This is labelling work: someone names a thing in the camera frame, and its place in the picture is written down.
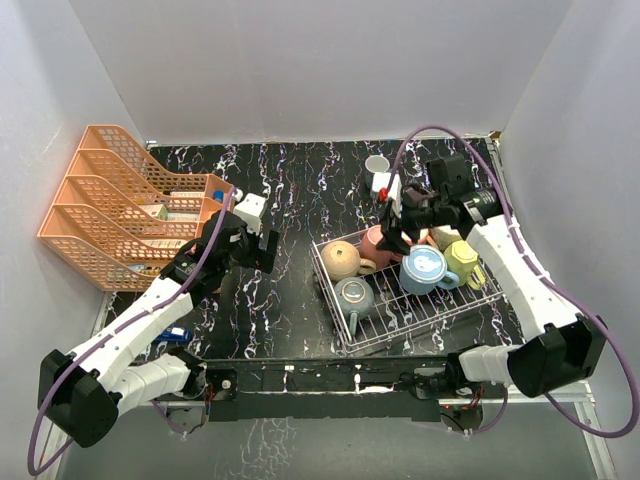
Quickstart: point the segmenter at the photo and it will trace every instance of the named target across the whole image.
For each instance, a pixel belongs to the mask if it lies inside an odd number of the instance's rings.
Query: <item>pink mug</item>
[[[376,245],[382,240],[382,231],[380,225],[371,227],[362,237],[360,243],[360,256],[375,262],[378,270],[382,270],[391,262],[392,253],[388,250],[377,250]]]

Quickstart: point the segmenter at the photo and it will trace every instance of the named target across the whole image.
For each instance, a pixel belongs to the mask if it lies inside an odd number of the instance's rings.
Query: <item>dish rack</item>
[[[384,269],[361,277],[373,289],[375,306],[370,315],[358,320],[356,335],[352,337],[349,324],[338,306],[338,298],[320,253],[327,244],[337,240],[359,247],[365,233],[366,230],[362,230],[323,243],[313,242],[311,245],[313,268],[331,312],[342,349],[347,355],[390,343],[409,333],[425,333],[428,327],[436,322],[452,319],[503,296],[497,281],[484,265],[487,282],[482,290],[473,290],[464,285],[448,291],[436,288],[428,295],[412,295],[400,286],[400,264],[391,263]]]

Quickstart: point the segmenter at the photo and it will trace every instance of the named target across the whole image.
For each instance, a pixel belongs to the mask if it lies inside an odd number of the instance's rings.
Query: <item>blue object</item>
[[[187,343],[191,340],[191,330],[188,328],[169,327],[156,337],[155,342]]]
[[[411,253],[402,259],[400,285],[414,295],[426,295],[434,288],[456,288],[460,278],[447,271],[447,260],[437,248],[429,245],[411,247]]]

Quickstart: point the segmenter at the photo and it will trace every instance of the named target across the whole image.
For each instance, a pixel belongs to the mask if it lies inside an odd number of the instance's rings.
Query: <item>gray wall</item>
[[[571,0],[70,0],[145,138],[502,130]]]
[[[36,239],[88,123],[137,135],[66,0],[0,0],[0,477],[31,478],[40,360],[86,339],[102,294]]]
[[[640,4],[603,6],[575,2],[507,125],[502,151],[533,249],[558,284],[603,316],[640,375]],[[592,385],[604,428],[621,427],[629,393],[610,351]],[[621,478],[638,478],[638,432],[609,447]]]

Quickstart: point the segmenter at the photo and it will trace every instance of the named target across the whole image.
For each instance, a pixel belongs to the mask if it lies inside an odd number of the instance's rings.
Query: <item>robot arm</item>
[[[515,384],[525,395],[535,397],[589,377],[604,348],[603,335],[527,266],[511,235],[519,235],[527,257],[549,278],[518,229],[507,227],[495,192],[474,187],[470,165],[459,154],[429,162],[427,172],[435,193],[409,185],[401,209],[388,203],[381,219],[384,240],[377,248],[406,255],[410,247],[403,232],[415,241],[422,228],[457,228],[502,286],[526,341],[514,346],[474,346],[455,354],[451,363],[460,384]]]
[[[202,268],[171,301],[201,261],[220,216],[216,213],[205,223],[202,237],[185,244],[149,289],[114,322],[66,355],[58,350],[47,355],[40,368],[39,407],[73,359],[109,337],[62,383],[46,416],[80,446],[88,447],[108,433],[118,416],[143,402],[166,393],[197,396],[204,386],[205,366],[185,351],[165,354],[140,367],[129,365],[167,327],[218,289],[234,266],[271,272],[279,235],[264,232],[267,247],[260,249],[264,211],[265,200],[248,194],[233,213],[226,213]],[[162,302],[169,303],[155,309]],[[134,317],[139,319],[129,325]]]

